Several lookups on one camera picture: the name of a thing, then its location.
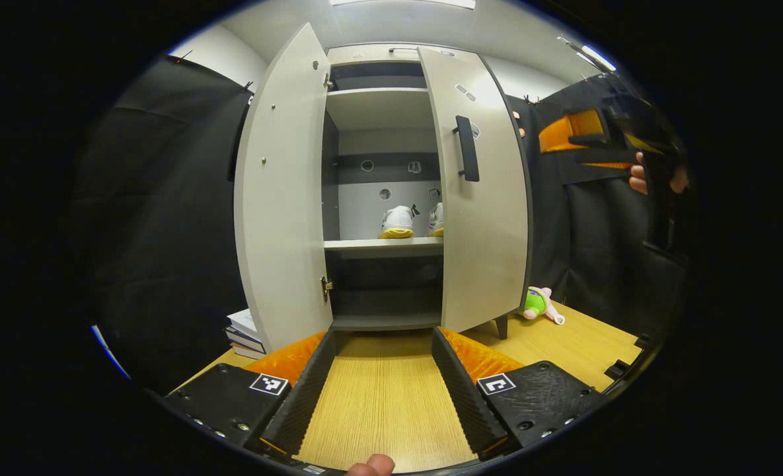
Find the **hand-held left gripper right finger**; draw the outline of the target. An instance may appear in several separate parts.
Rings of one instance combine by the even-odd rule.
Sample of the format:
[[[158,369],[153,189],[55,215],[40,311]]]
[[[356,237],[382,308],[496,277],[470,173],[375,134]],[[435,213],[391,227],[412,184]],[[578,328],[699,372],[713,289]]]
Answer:
[[[607,401],[552,362],[518,364],[442,327],[433,329],[431,356],[481,460],[541,446]]]

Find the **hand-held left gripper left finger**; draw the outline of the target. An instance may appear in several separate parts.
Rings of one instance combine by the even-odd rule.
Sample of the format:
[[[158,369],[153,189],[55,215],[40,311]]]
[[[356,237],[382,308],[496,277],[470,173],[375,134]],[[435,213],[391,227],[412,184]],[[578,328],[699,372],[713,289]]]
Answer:
[[[322,331],[244,367],[213,365],[164,401],[231,445],[294,457],[336,355],[336,332]]]

